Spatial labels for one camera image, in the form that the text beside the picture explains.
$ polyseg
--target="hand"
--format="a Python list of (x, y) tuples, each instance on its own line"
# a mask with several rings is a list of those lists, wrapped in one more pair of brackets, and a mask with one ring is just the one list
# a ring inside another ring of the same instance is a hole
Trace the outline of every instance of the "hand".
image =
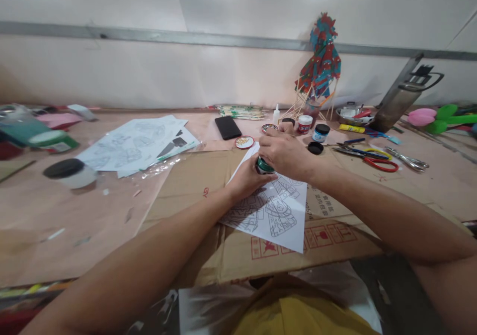
[(268, 129), (267, 136), (262, 136), (259, 143), (258, 154), (278, 173), (308, 182), (317, 160), (294, 136)]
[(278, 131), (294, 135), (295, 134), (295, 125), (291, 121), (281, 122), (278, 125)]
[(249, 197), (260, 187), (278, 179), (278, 176), (275, 174), (259, 174), (255, 168), (257, 159), (258, 153), (245, 161), (238, 168), (232, 181), (225, 186), (230, 191), (234, 202)]

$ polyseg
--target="floor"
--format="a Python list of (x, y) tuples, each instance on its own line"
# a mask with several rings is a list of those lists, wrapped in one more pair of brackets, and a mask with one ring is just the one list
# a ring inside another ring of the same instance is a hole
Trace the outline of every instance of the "floor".
[[(353, 260), (351, 264), (368, 286), (385, 335), (449, 333), (402, 256), (382, 255)], [(170, 313), (160, 311), (163, 305), (164, 302), (159, 302), (153, 306), (128, 335), (179, 334), (178, 300)]]

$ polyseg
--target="person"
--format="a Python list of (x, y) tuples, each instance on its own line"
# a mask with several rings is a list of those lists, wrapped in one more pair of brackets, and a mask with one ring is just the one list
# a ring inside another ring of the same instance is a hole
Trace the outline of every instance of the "person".
[[(451, 332), (474, 334), (476, 241), (427, 206), (327, 165), (326, 159), (309, 153), (292, 132), (291, 123), (282, 123), (280, 131), (268, 130), (259, 140), (259, 155), (278, 173), (317, 187), (351, 210), (408, 259)], [(256, 172), (257, 157), (244, 162), (224, 188), (112, 252), (41, 311), (22, 334), (124, 333), (164, 295), (227, 210), (276, 179), (276, 175)], [(221, 314), (228, 321), (222, 332), (375, 334), (355, 312), (304, 281), (284, 275), (269, 282), (235, 314)]]

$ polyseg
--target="black smartphone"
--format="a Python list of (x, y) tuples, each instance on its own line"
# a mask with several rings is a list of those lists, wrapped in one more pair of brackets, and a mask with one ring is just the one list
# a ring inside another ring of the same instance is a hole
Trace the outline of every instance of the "black smartphone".
[(242, 136), (242, 132), (231, 116), (217, 118), (215, 119), (215, 123), (217, 124), (220, 134), (222, 135), (222, 139), (224, 140)]

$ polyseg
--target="black lid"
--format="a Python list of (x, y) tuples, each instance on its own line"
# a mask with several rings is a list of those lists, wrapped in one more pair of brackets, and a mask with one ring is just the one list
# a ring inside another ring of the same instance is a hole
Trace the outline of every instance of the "black lid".
[(51, 165), (43, 171), (43, 175), (52, 179), (73, 176), (84, 168), (84, 163), (78, 159), (67, 159)]
[(292, 118), (282, 119), (282, 122), (291, 122), (293, 124), (293, 126), (295, 126), (295, 119), (292, 119)]
[(308, 151), (310, 151), (314, 155), (319, 155), (323, 152), (323, 145), (319, 142), (313, 141), (308, 144)]
[(315, 130), (319, 132), (320, 134), (327, 135), (330, 131), (330, 128), (326, 124), (317, 124), (315, 126)]

